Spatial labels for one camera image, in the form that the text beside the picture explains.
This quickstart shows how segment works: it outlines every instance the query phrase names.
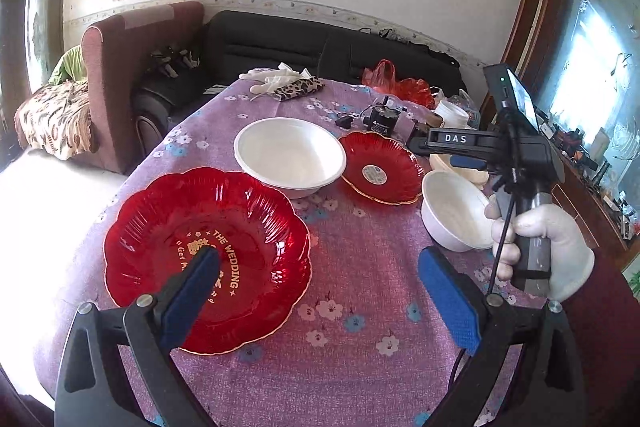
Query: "red glass plate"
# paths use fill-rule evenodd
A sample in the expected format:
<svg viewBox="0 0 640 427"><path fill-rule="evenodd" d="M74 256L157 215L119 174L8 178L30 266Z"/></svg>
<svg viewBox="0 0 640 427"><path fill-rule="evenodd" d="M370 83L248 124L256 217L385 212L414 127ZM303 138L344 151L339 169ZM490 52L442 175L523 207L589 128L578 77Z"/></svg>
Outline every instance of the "red glass plate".
<svg viewBox="0 0 640 427"><path fill-rule="evenodd" d="M424 170L400 142L376 132L354 131L340 143L347 153L342 179L356 192L384 204L418 201Z"/></svg>
<svg viewBox="0 0 640 427"><path fill-rule="evenodd" d="M124 307L158 292L202 245L218 248L220 278L185 351L218 355L270 335L311 279L308 230L284 194L203 167L161 176L125 201L104 242L111 298Z"/></svg>

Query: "white paper bowl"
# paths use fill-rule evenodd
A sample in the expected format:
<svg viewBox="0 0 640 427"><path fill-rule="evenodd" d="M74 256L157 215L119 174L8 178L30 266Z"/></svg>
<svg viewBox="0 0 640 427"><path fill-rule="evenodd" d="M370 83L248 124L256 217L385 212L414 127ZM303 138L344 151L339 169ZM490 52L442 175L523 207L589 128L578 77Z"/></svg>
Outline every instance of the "white paper bowl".
<svg viewBox="0 0 640 427"><path fill-rule="evenodd" d="M484 217L487 197L453 172L431 171L422 180L422 222L447 250L463 252L491 248L490 219Z"/></svg>
<svg viewBox="0 0 640 427"><path fill-rule="evenodd" d="M449 171L459 174L465 180L469 180L478 188L482 188L484 184L489 181L489 173L485 171L478 171L476 169L463 169L460 167L451 166L450 154L430 154L429 163L434 171Z"/></svg>
<svg viewBox="0 0 640 427"><path fill-rule="evenodd" d="M347 165L340 142L319 125L296 118L266 118L246 126L234 141L244 172L292 200L336 181Z"/></svg>

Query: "black sofa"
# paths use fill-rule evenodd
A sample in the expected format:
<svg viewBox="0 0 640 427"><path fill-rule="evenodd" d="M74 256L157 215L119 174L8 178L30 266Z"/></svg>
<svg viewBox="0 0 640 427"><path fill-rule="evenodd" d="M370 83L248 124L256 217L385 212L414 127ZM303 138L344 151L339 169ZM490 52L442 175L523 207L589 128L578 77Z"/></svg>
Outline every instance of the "black sofa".
<svg viewBox="0 0 640 427"><path fill-rule="evenodd" d="M212 95L214 84L230 85L253 68L277 68L281 62L296 71L307 68L321 78L360 84L364 68L386 58L398 78L423 78L447 96L465 89L460 70L446 54L426 46L404 44L377 35L328 24L246 12L223 11L203 26L193 45L200 66L176 80L152 74L132 94L136 129L146 154L163 136Z"/></svg>

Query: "table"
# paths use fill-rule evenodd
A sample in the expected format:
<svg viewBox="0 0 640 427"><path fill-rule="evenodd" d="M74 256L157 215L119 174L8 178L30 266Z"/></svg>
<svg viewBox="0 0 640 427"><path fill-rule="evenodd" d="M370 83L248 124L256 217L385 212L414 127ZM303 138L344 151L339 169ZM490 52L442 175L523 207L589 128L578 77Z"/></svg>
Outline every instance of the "table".
<svg viewBox="0 0 640 427"><path fill-rule="evenodd" d="M239 170L233 140L247 124L286 116L320 124L334 136L336 112L360 112L376 98L364 86L326 81L312 96L278 103L251 100L254 82L239 80L185 120L133 172L101 213L75 254L52 302L50 327L34 355L39 380L51 394L66 334L76 308L94 301L114 307L104 286L104 236L122 202L169 172L196 166ZM397 132L406 139L424 108L403 103ZM354 128L362 128L362 123ZM426 169L428 162L422 160ZM458 353L417 278L420 250L433 244L415 204L387 206L359 196L339 180L293 201L311 233L313 277L286 324L270 337L235 352L203 357L174 350L172 357L212 418L229 426L411 426L421 425L446 393ZM488 284L492 256L447 252L455 267L479 285ZM532 305L529 296L500 283L511 303ZM134 367L123 350L127 369ZM497 410L516 353L481 418ZM155 409L129 371L149 419Z"/></svg>

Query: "white glove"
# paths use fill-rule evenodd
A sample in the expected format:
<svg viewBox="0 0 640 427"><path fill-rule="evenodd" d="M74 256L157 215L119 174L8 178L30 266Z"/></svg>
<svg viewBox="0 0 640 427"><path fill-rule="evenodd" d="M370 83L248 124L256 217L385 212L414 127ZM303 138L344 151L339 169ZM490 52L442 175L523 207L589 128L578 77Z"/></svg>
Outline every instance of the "white glove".
<svg viewBox="0 0 640 427"><path fill-rule="evenodd" d="M491 229L495 255L504 228L495 196L491 197L484 209L484 215L488 219L495 219ZM593 251L587 247L574 219L554 204L542 204L511 219L498 264L498 279L511 279L513 266L520 259L520 249L513 242L516 234L522 237L548 237L551 240L549 299L562 302L587 282L595 261Z"/></svg>
<svg viewBox="0 0 640 427"><path fill-rule="evenodd" d="M241 74L239 78L241 80L257 80L263 82L261 86L252 86L249 89L253 94L262 94L265 92L275 92L276 89L289 86L289 84L293 84L300 78L308 80L311 77L311 73L309 73L306 68L302 73L298 73L282 62L277 70L257 68L248 73Z"/></svg>

